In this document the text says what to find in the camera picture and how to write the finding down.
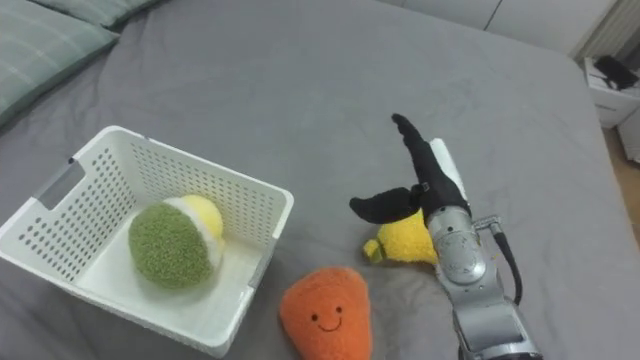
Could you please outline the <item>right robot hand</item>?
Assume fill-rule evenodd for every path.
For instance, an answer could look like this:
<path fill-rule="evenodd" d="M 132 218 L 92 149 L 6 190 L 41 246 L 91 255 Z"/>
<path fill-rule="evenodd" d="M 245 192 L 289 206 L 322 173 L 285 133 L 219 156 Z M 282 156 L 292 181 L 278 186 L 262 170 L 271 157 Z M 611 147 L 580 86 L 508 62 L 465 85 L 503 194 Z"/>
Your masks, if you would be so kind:
<path fill-rule="evenodd" d="M 471 215 L 468 201 L 440 167 L 432 146 L 405 116 L 394 113 L 391 119 L 403 136 L 418 182 L 411 188 L 393 188 L 370 198 L 351 198 L 351 210 L 364 221 L 377 225 L 403 220 L 419 210 L 430 216 L 446 207 L 459 207 Z"/>

